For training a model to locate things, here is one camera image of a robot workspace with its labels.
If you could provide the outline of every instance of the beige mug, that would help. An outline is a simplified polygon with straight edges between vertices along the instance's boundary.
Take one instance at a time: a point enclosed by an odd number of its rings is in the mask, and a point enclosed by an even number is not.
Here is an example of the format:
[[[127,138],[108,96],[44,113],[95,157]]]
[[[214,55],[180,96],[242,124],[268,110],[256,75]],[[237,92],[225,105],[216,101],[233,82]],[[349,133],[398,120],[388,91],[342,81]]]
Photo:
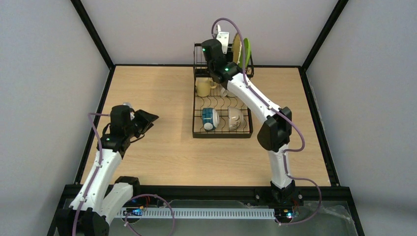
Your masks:
[[[217,84],[215,82],[214,86],[211,85],[213,80],[211,78],[197,78],[196,79],[196,92],[197,96],[199,97],[207,97],[210,95],[210,92],[212,89],[217,87]]]

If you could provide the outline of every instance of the table surface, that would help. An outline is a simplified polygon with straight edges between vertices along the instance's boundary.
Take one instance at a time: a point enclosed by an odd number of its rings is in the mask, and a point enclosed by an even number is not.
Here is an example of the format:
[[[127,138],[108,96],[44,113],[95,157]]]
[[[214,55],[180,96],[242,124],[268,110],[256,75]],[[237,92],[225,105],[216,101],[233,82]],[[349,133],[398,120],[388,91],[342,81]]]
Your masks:
[[[117,66],[102,113],[130,102],[159,116],[146,136],[133,143],[115,171],[119,176],[138,177],[144,185],[269,186],[271,170],[267,152],[256,138],[261,125],[253,116],[250,139],[193,139],[193,68],[170,66]],[[302,131],[305,150],[290,153],[293,176],[307,177],[330,186],[316,130],[297,68],[255,68],[252,79],[269,99],[288,106]],[[101,117],[98,131],[110,122]],[[92,167],[96,142],[90,150],[82,182]],[[290,147],[301,140],[293,129]],[[311,186],[296,181],[299,186]]]

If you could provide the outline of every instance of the cup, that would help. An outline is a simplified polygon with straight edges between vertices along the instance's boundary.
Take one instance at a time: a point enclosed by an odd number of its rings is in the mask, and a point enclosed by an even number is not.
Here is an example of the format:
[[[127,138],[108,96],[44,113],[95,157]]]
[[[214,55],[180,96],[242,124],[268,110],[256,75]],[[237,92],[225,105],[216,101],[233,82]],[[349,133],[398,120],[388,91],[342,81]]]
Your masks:
[[[207,97],[210,95],[210,91],[217,87],[217,84],[211,78],[197,78],[195,86],[197,96]]]
[[[203,127],[206,131],[215,130],[220,123],[219,113],[210,107],[203,108],[201,119],[203,120]]]
[[[229,107],[227,110],[228,110],[228,117],[229,117],[229,130],[230,131],[236,130],[244,122],[243,113],[241,110],[237,109],[236,107]]]
[[[229,90],[225,89],[225,88],[221,88],[220,90],[220,96],[225,97],[236,97],[236,95],[234,95],[232,92],[230,92]]]

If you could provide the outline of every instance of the dish rack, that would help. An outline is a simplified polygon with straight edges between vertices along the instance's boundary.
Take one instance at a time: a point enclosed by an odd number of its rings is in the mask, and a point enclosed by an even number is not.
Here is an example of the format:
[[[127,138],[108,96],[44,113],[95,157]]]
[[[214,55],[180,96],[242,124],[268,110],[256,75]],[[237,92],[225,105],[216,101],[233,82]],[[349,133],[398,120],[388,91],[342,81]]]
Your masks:
[[[230,49],[226,55],[229,61],[232,61],[233,54]],[[205,61],[203,51],[200,43],[194,44],[194,84],[197,78],[210,78],[207,70],[207,63]],[[246,69],[247,77],[252,78],[254,75],[252,56]],[[220,94],[221,85],[211,89],[210,95],[206,97],[199,97],[194,88],[194,111],[193,111],[193,138],[250,138],[253,133],[252,115],[250,109],[238,97],[222,97]],[[219,114],[220,122],[217,128],[213,131],[206,131],[203,127],[202,113],[203,108],[211,107],[216,109]],[[229,130],[228,108],[234,107],[242,111],[243,123],[236,130]]]

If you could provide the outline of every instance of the gray wall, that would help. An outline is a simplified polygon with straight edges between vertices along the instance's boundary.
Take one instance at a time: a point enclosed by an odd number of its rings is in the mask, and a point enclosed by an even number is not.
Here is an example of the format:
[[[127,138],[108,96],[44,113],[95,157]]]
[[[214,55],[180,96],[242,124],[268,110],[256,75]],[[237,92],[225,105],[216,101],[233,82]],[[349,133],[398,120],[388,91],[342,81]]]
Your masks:
[[[251,40],[255,64],[301,65],[336,0],[85,0],[114,63],[193,63],[212,23],[233,20]],[[235,34],[233,27],[222,29]]]
[[[349,1],[307,71],[367,235],[415,235],[417,2]]]
[[[69,0],[0,5],[0,235],[46,235],[108,69]]]

